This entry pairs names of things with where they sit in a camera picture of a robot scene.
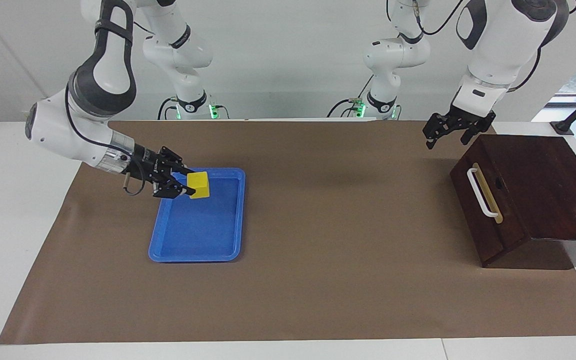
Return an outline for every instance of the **yellow block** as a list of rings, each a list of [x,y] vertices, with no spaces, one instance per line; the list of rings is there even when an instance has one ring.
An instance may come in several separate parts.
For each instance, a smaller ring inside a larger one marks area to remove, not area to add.
[[[190,199],[210,198],[210,185],[208,184],[207,172],[191,172],[185,177],[188,182],[188,187],[197,191],[190,196]]]

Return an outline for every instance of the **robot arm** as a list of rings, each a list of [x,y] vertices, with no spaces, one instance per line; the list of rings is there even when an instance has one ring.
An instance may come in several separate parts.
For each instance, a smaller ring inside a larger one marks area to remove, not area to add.
[[[139,8],[155,33],[144,41],[143,54],[172,80],[181,119],[214,117],[210,95],[195,70],[211,64],[212,49],[192,32],[175,0],[145,0]]]
[[[416,11],[424,18],[430,0],[419,0],[418,9],[413,0],[392,0],[388,13],[398,31],[397,38],[380,39],[366,51],[363,61],[372,71],[374,79],[370,91],[362,101],[366,104],[365,116],[389,119],[396,107],[402,80],[397,69],[413,68],[428,61],[430,43],[416,22]]]
[[[455,130],[466,145],[487,132],[493,106],[510,91],[535,52],[554,39],[569,16],[565,0],[470,0],[457,22],[457,35],[473,58],[447,114],[435,113],[423,128],[428,149]]]
[[[196,189],[172,175],[194,173],[181,157],[166,147],[154,152],[107,125],[112,116],[132,105],[137,94],[131,68],[137,4],[133,0],[83,0],[81,4],[85,18],[95,11],[98,14],[93,54],[73,72],[62,91],[32,106],[26,137],[62,157],[142,180],[142,189],[145,182],[151,182],[156,198],[194,195]]]

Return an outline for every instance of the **white table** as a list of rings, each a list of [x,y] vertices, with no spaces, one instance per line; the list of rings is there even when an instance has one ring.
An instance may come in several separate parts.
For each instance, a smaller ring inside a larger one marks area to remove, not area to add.
[[[0,332],[80,166],[0,123]],[[495,123],[500,134],[555,135],[547,123]],[[576,152],[576,140],[566,137]],[[576,359],[576,337],[175,342],[0,346],[0,359]]]

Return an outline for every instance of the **dark wooden box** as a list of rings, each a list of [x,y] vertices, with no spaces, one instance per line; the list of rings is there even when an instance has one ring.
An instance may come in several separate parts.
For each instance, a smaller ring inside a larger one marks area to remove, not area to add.
[[[576,155],[564,138],[482,135],[450,177],[483,267],[576,266]]]

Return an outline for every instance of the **blue tray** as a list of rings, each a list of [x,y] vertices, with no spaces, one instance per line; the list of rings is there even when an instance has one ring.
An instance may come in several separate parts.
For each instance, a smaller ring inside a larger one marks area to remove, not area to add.
[[[154,262],[230,262],[240,254],[246,174],[238,168],[192,170],[208,172],[210,197],[161,200],[148,250]],[[186,184],[185,176],[174,177]]]

